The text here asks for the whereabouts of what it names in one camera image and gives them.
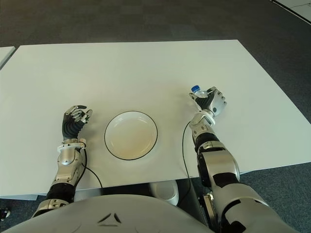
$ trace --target bottle cap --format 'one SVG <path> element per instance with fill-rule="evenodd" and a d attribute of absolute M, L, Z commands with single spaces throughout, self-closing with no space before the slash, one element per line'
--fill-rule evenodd
<path fill-rule="evenodd" d="M 200 87 L 198 85 L 194 86 L 193 88 L 191 88 L 191 91 L 194 93 L 196 91 L 200 90 Z"/>

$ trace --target robot forearm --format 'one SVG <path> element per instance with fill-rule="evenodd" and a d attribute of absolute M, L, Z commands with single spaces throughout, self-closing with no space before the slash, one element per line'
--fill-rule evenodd
<path fill-rule="evenodd" d="M 204 186 L 211 188 L 221 232 L 296 232 L 248 185 L 240 183 L 239 167 L 215 135 L 204 111 L 190 122 Z"/>
<path fill-rule="evenodd" d="M 66 139 L 58 147 L 58 171 L 47 193 L 46 200 L 41 202 L 33 217 L 60 208 L 73 202 L 76 186 L 83 174 L 85 158 L 80 150 L 85 148 L 83 139 Z"/>

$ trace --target robot finger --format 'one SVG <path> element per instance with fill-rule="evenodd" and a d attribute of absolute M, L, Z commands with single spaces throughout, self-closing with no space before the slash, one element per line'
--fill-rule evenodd
<path fill-rule="evenodd" d="M 80 120 L 86 124 L 88 120 L 90 119 L 90 117 L 92 116 L 92 113 L 93 113 L 93 110 L 91 109 L 88 110 Z"/>
<path fill-rule="evenodd" d="M 211 87 L 209 90 L 207 90 L 207 92 L 208 92 L 208 93 L 211 93 L 211 92 L 213 92 L 213 91 L 215 91 L 215 90 L 217 90 L 217 88 L 213 86 L 213 87 Z"/>
<path fill-rule="evenodd" d="M 198 97 L 193 94 L 193 93 L 189 93 L 189 96 L 191 97 L 191 99 L 196 100 Z"/>
<path fill-rule="evenodd" d="M 217 94 L 222 98 L 223 97 L 223 94 L 219 91 L 217 92 Z"/>

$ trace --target silver metal arm segment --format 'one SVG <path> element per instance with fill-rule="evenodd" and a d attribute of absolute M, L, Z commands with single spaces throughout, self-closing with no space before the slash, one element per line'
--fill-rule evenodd
<path fill-rule="evenodd" d="M 240 183 L 236 160 L 211 127 L 215 123 L 211 119 L 215 116 L 212 110 L 220 114 L 226 105 L 222 94 L 222 101 L 219 101 L 220 92 L 215 87 L 211 89 L 214 94 L 210 94 L 206 100 L 200 98 L 199 102 L 198 98 L 190 94 L 207 111 L 197 113 L 189 124 L 202 183 L 212 190 L 213 201 L 210 196 L 205 196 L 204 200 L 211 217 L 215 211 L 218 226 L 212 225 L 210 228 L 216 232 L 220 228 L 222 233 L 296 232 L 250 186 Z"/>

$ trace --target black cable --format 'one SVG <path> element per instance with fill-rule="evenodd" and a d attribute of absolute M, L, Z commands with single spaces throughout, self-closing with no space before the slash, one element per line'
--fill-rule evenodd
<path fill-rule="evenodd" d="M 86 171 L 86 166 L 87 166 L 87 154 L 86 154 L 86 149 L 84 149 L 84 155 L 85 155 L 85 158 L 86 158 L 86 165 L 84 166 L 84 169 L 83 169 L 83 172 L 82 172 L 82 174 L 81 174 L 81 176 L 79 177 L 79 179 L 78 179 L 78 182 L 75 184 L 75 188 L 77 187 L 77 185 L 78 185 L 78 183 L 80 182 L 80 180 L 81 180 L 81 178 L 83 177 L 83 175 L 84 175 L 84 173 L 85 173 L 85 171 Z"/>
<path fill-rule="evenodd" d="M 310 5 L 311 6 L 311 2 L 306 3 L 306 4 L 302 4 L 302 5 L 292 6 L 290 9 L 293 9 L 294 7 L 298 7 L 298 6 L 305 6 L 305 5 Z"/>
<path fill-rule="evenodd" d="M 96 173 L 94 171 L 92 171 L 90 168 L 86 167 L 87 170 L 89 170 L 90 172 L 92 172 L 94 174 L 94 176 L 96 176 L 99 184 L 101 185 L 101 188 L 103 188 L 102 182 L 101 180 L 98 178 L 98 176 L 96 175 Z"/>
<path fill-rule="evenodd" d="M 186 165 L 186 161 L 185 161 L 185 155 L 184 155 L 184 138 L 185 138 L 185 132 L 186 132 L 186 129 L 188 127 L 188 125 L 190 124 L 190 121 L 188 122 L 188 124 L 185 126 L 185 129 L 184 129 L 184 133 L 183 133 L 183 141 L 181 143 L 181 148 L 182 148 L 182 154 L 183 154 L 183 160 L 184 160 L 184 164 L 185 164 L 185 168 L 186 168 L 186 172 L 187 172 L 187 176 L 188 176 L 188 182 L 189 182 L 189 188 L 187 190 L 187 192 L 185 193 L 185 195 L 180 199 L 179 203 L 177 204 L 177 206 L 179 206 L 183 200 L 185 199 L 185 197 L 188 195 L 188 193 L 190 192 L 191 190 L 191 181 L 190 181 L 190 177 L 189 177 L 189 173 L 188 173 L 188 169 L 187 169 L 187 165 Z"/>
<path fill-rule="evenodd" d="M 86 149 L 84 149 L 84 154 L 85 154 L 85 156 L 86 156 L 86 162 L 87 162 Z M 101 185 L 101 188 L 103 188 L 102 182 L 101 182 L 101 180 L 99 179 L 99 177 L 96 175 L 96 173 L 95 173 L 94 171 L 92 171 L 90 168 L 88 168 L 86 165 L 84 165 L 84 164 L 82 164 L 82 165 L 84 166 L 84 171 L 85 171 L 85 169 L 87 169 L 87 170 L 89 170 L 90 172 L 92 172 L 92 173 L 94 174 L 94 176 L 96 176 L 96 178 L 98 179 L 99 184 Z"/>

